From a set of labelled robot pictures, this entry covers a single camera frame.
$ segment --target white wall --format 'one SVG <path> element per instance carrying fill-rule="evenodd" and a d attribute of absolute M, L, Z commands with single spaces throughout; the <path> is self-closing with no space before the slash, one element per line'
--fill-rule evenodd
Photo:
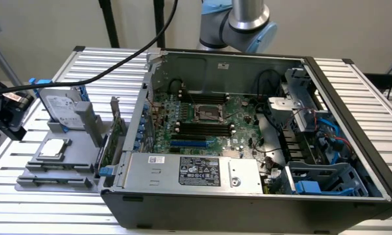
<path fill-rule="evenodd" d="M 172 2 L 166 0 L 166 17 Z M 152 0 L 112 4 L 122 46 L 139 48 L 155 36 Z M 392 62 L 392 0 L 267 4 L 279 24 L 267 53 L 351 58 L 363 71 L 386 71 Z M 0 49 L 26 81 L 52 77 L 75 45 L 110 46 L 98 0 L 0 0 L 0 24 Z M 199 27 L 200 0 L 179 0 L 167 47 L 195 48 Z"/>

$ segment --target small circuit board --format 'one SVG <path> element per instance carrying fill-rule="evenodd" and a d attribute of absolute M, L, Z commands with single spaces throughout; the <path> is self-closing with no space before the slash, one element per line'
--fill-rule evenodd
<path fill-rule="evenodd" d="M 167 93 L 155 95 L 155 153 L 262 160 L 263 155 L 252 149 L 262 138 L 259 121 L 255 120 L 257 103 L 243 95 L 230 95 L 223 104 L 219 100 L 215 96 L 211 104 L 208 96 L 196 94 L 182 100 Z"/>

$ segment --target metal slatted platform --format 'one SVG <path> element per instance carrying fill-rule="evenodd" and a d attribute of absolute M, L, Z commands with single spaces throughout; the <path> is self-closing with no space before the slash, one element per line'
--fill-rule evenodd
<path fill-rule="evenodd" d="M 55 77 L 59 81 L 79 81 L 91 78 L 135 50 L 86 48 L 74 52 Z M 146 54 L 115 70 L 102 80 L 87 86 L 96 113 L 111 118 L 110 99 L 120 97 L 120 109 L 126 120 L 131 119 L 139 84 L 147 72 Z M 392 114 L 385 111 L 385 105 L 367 86 L 355 77 L 354 70 L 341 60 L 318 59 L 323 69 L 331 73 L 330 79 L 341 89 L 342 98 L 354 111 L 358 121 L 363 122 L 375 145 L 382 149 L 385 159 L 392 167 L 392 151 L 385 144 L 392 144 L 392 130 L 378 129 L 379 124 L 392 127 Z M 358 95 L 346 84 L 357 84 L 367 96 Z M 375 113 L 361 106 L 375 106 Z M 7 140 L 0 148 L 0 234 L 172 234 L 172 231 L 127 230 L 118 225 L 115 217 L 96 193 L 39 193 L 15 190 L 16 178 L 22 175 L 27 162 L 43 141 L 50 116 L 43 105 L 36 101 L 27 118 L 28 133 L 24 140 Z M 211 232 L 183 232 L 176 234 L 214 234 Z M 392 235 L 392 218 L 369 220 L 358 224 L 343 235 Z"/>

